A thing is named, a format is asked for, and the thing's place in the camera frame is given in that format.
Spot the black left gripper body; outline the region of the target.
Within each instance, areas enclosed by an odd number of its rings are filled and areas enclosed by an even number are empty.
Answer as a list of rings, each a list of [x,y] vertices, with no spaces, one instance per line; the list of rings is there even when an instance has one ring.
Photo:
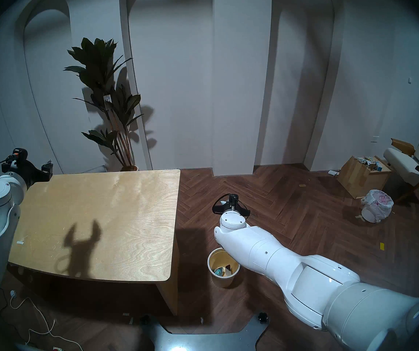
[[[27,190],[35,183],[43,182],[43,172],[29,160],[12,161],[10,171],[18,174],[24,180]]]

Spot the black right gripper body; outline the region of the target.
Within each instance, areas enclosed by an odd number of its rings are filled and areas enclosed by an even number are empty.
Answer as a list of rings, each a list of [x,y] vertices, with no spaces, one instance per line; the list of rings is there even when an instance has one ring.
[[[243,217],[250,216],[250,210],[248,210],[245,204],[239,202],[237,194],[224,194],[212,206],[214,214],[222,215],[226,211],[236,211]]]

